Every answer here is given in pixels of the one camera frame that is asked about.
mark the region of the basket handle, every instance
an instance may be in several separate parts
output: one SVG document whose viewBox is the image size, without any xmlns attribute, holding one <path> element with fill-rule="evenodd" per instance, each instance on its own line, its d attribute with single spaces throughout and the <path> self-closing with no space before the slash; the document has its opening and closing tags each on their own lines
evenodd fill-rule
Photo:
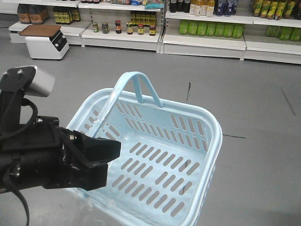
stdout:
<svg viewBox="0 0 301 226">
<path fill-rule="evenodd" d="M 116 101 L 118 100 L 122 90 L 124 89 L 126 84 L 131 79 L 133 82 L 137 101 L 141 104 L 144 103 L 143 97 L 142 97 L 142 92 L 141 92 L 141 86 L 140 86 L 140 82 L 139 82 L 139 77 L 146 84 L 147 89 L 149 90 L 149 92 L 151 93 L 151 95 L 155 101 L 155 104 L 158 107 L 163 107 L 163 105 L 160 101 L 160 98 L 158 97 L 154 87 L 152 86 L 150 80 L 148 79 L 148 77 L 145 74 L 143 74 L 141 72 L 126 72 L 118 79 L 113 91 L 111 92 L 109 98 L 107 99 L 106 103 L 104 104 L 97 119 L 93 123 L 93 126 L 89 129 L 89 131 L 87 133 L 88 136 L 91 136 L 91 137 L 99 136 L 99 133 L 100 133 L 104 123 L 106 122 L 108 116 L 110 115 L 113 106 L 115 105 Z"/>
</svg>

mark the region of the plastic bag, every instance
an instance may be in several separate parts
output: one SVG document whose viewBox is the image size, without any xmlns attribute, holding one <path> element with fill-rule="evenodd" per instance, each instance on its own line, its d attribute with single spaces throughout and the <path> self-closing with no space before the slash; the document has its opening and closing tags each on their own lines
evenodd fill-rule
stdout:
<svg viewBox="0 0 301 226">
<path fill-rule="evenodd" d="M 121 5 L 130 4 L 130 0 L 110 0 L 110 2 L 114 4 L 121 4 Z"/>
<path fill-rule="evenodd" d="M 164 7 L 164 0 L 147 0 L 146 9 L 150 8 L 163 8 Z"/>
<path fill-rule="evenodd" d="M 130 5 L 139 6 L 141 5 L 143 0 L 130 0 Z"/>
</svg>

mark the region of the white shelf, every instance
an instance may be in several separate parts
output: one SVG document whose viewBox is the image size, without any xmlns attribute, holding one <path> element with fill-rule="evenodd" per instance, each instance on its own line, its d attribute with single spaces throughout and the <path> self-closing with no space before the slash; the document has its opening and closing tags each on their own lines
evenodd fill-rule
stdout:
<svg viewBox="0 0 301 226">
<path fill-rule="evenodd" d="M 224 38 L 215 36 L 180 35 L 178 29 L 167 28 L 163 37 L 164 44 L 198 46 L 207 48 L 226 48 L 245 51 L 244 38 Z"/>
<path fill-rule="evenodd" d="M 43 6 L 64 6 L 64 7 L 77 7 L 80 0 L 75 1 L 62 1 L 62 0 L 2 0 L 5 3 L 16 3 L 16 4 L 33 4 Z"/>
<path fill-rule="evenodd" d="M 86 39 L 109 39 L 109 40 L 123 40 L 123 41 L 139 41 L 139 42 L 158 42 L 160 31 L 156 32 L 155 36 L 150 36 L 148 33 L 148 27 L 144 28 L 144 34 L 139 35 L 137 32 L 133 34 L 127 34 L 126 31 L 122 31 L 121 34 L 117 34 L 115 30 L 110 30 L 108 34 L 104 34 L 101 29 L 99 32 L 93 32 L 92 26 L 90 26 L 83 34 L 82 38 Z"/>
<path fill-rule="evenodd" d="M 301 55 L 300 41 L 283 41 L 277 37 L 245 35 L 247 50 Z"/>
<path fill-rule="evenodd" d="M 260 17 L 253 16 L 253 21 L 254 21 L 254 24 L 301 28 L 301 20 L 296 20 L 296 19 L 282 18 L 280 20 L 268 20 L 266 18 L 260 18 Z"/>
<path fill-rule="evenodd" d="M 231 16 L 216 16 L 212 17 L 206 16 L 194 16 L 189 13 L 166 12 L 166 18 L 171 19 L 183 19 L 183 20 L 202 20 L 202 21 L 214 21 L 214 22 L 225 22 L 225 23 L 236 23 L 236 24 L 253 24 L 253 19 L 250 12 L 246 9 L 238 8 L 236 15 Z"/>
<path fill-rule="evenodd" d="M 113 10 L 136 10 L 136 11 L 151 11 L 151 12 L 159 12 L 159 8 L 145 9 L 145 6 L 133 6 L 133 5 L 121 5 L 121 4 L 113 4 L 110 2 L 100 2 L 99 4 L 88 4 L 88 3 L 80 3 L 79 8 L 92 8 L 92 9 L 113 9 Z"/>
<path fill-rule="evenodd" d="M 61 31 L 65 35 L 70 36 L 80 36 L 86 28 L 91 25 L 90 21 L 79 21 L 73 22 L 72 24 L 56 24 L 54 19 L 48 19 L 44 23 L 45 25 L 58 25 L 61 26 Z M 17 22 L 9 27 L 10 31 L 21 32 L 24 28 L 29 26 L 29 24 L 22 24 Z"/>
</svg>

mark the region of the light blue shopping basket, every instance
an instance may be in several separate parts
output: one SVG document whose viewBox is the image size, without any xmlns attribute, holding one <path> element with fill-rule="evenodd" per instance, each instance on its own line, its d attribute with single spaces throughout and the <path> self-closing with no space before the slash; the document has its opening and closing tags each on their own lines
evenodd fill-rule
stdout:
<svg viewBox="0 0 301 226">
<path fill-rule="evenodd" d="M 141 94 L 139 78 L 152 97 Z M 123 91 L 131 79 L 135 93 Z M 121 142 L 107 186 L 81 190 L 102 211 L 126 226 L 196 224 L 222 144 L 209 111 L 159 99 L 145 74 L 128 72 L 92 94 L 68 128 Z"/>
</svg>

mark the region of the black cable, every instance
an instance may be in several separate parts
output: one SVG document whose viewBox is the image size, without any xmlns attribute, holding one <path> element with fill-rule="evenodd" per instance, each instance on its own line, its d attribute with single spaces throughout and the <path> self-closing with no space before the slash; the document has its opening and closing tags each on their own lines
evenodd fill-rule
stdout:
<svg viewBox="0 0 301 226">
<path fill-rule="evenodd" d="M 30 117 L 28 122 L 23 127 L 21 127 L 19 130 L 17 130 L 16 132 L 13 132 L 13 133 L 5 135 L 5 136 L 1 136 L 0 141 L 12 138 L 16 135 L 19 135 L 20 133 L 23 133 L 25 130 L 27 130 L 35 122 L 35 120 L 38 116 L 37 106 L 33 102 L 31 102 L 29 99 L 26 99 L 26 98 L 22 99 L 22 106 L 31 107 L 32 108 L 32 116 Z"/>
<path fill-rule="evenodd" d="M 6 170 L 5 174 L 3 175 L 3 183 L 4 183 L 5 187 L 8 190 L 10 190 L 12 193 L 14 193 L 19 198 L 21 203 L 23 204 L 25 213 L 26 213 L 26 226 L 29 226 L 29 208 L 28 208 L 27 201 L 24 198 L 24 196 L 22 195 L 22 193 L 14 186 L 14 184 L 10 180 L 10 171 L 12 170 L 12 168 L 18 167 L 18 165 L 19 165 L 19 162 L 15 162 Z"/>
</svg>

